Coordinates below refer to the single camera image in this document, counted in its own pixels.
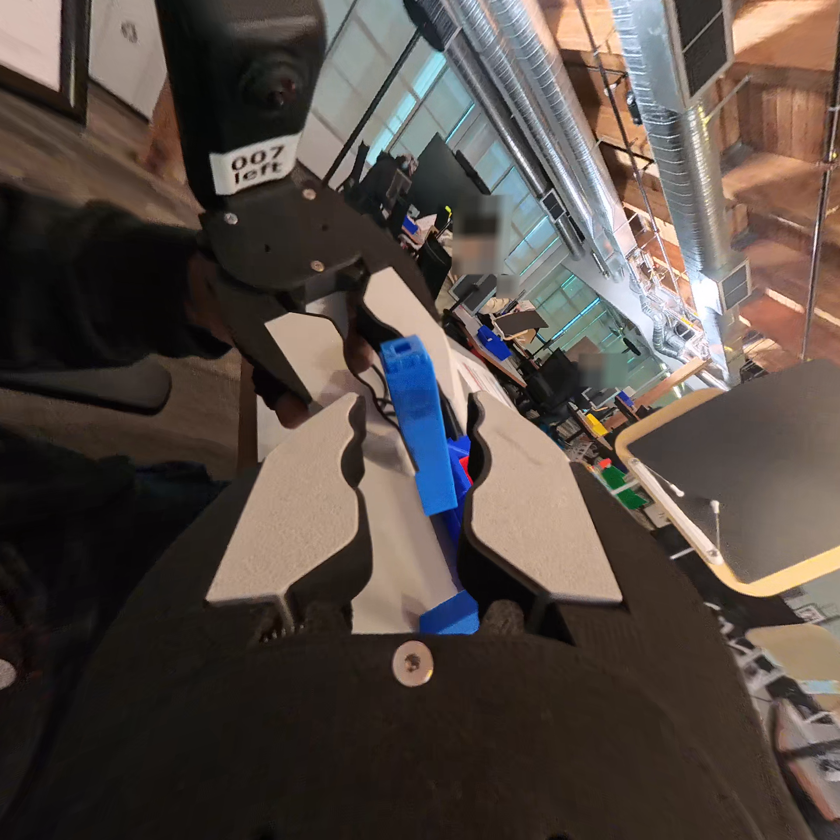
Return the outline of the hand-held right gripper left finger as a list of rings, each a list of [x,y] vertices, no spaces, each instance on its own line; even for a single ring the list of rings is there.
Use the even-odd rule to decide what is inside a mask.
[[[303,614],[313,603],[350,606],[373,567],[360,489],[365,432],[366,401],[350,393],[268,454],[207,603],[269,603],[281,614]]]

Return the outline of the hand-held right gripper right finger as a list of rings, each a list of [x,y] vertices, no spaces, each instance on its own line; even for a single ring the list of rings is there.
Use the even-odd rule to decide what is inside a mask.
[[[623,595],[563,451],[495,396],[468,399],[460,583],[480,610],[510,601],[614,606]]]

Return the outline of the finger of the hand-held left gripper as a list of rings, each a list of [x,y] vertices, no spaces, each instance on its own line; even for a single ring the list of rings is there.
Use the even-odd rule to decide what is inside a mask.
[[[445,332],[393,268],[370,275],[362,294],[362,307],[375,323],[398,337],[418,337],[433,363],[441,390],[444,394],[455,393],[452,356]]]
[[[344,337],[330,318],[287,313],[266,328],[308,406],[326,408],[346,395],[359,395],[360,380],[349,364]]]

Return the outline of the blue plastic block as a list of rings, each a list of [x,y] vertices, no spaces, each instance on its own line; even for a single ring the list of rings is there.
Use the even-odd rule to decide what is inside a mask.
[[[460,461],[469,453],[469,441],[447,432],[432,358],[415,335],[383,342],[380,358],[423,512],[461,523],[470,481]]]
[[[425,635],[472,635],[480,626],[478,605],[460,591],[419,617],[418,630]]]

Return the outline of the person's left forearm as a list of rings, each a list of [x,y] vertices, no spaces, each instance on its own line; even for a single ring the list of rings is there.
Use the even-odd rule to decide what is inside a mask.
[[[2,371],[221,358],[230,344],[197,317],[198,256],[188,228],[2,184]]]

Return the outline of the person's left hand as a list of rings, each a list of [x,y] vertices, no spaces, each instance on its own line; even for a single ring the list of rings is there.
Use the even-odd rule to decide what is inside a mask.
[[[242,348],[228,330],[212,284],[218,274],[217,265],[196,251],[187,261],[185,271],[185,314],[189,323],[212,335],[216,341],[241,351]],[[243,358],[251,366],[255,393],[277,415],[280,424],[289,429],[303,424],[309,416],[308,404],[250,355],[245,353]]]

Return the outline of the green storage bin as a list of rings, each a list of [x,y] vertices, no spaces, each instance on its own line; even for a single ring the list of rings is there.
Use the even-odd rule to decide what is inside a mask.
[[[599,460],[596,471],[611,495],[618,499],[627,510],[641,510],[650,504],[650,499],[641,490],[638,481],[614,465],[611,459]]]

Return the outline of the black monitor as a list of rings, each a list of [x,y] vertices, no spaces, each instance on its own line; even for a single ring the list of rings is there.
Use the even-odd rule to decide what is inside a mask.
[[[463,152],[453,151],[437,132],[417,159],[412,189],[420,196],[430,198],[444,186],[453,187],[457,193],[476,191],[490,195],[489,187]]]

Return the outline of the black table with wooden edge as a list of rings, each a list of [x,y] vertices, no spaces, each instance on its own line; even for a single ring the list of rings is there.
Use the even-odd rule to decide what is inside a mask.
[[[779,595],[838,571],[833,362],[690,393],[626,427],[615,452],[735,592]]]

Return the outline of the long silver pipe duct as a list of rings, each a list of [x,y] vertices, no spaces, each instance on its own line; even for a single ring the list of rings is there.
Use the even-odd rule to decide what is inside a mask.
[[[403,5],[506,139],[572,256],[591,254],[608,277],[624,212],[539,3]]]

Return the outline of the wide silver ventilation duct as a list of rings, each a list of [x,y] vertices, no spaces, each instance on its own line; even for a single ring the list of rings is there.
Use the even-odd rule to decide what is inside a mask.
[[[723,1],[613,1],[626,71],[658,168],[710,359],[739,381],[749,260],[732,246],[708,93],[734,58]]]

